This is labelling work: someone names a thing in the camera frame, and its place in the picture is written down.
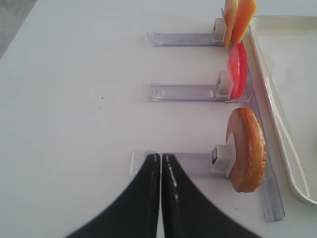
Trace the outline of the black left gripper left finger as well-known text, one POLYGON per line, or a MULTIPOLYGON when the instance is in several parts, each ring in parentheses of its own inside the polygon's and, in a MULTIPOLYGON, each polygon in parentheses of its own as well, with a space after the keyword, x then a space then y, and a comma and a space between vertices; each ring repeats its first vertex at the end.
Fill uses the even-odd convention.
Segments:
POLYGON ((148 155, 126 189, 69 238, 155 238, 160 205, 160 155, 148 155))

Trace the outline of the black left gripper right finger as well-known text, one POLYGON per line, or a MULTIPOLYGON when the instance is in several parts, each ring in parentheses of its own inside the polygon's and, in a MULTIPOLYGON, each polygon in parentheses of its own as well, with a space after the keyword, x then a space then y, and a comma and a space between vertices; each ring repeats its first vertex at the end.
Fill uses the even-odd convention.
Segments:
POLYGON ((163 154, 161 208, 166 238, 255 238, 192 183, 172 154, 163 154))

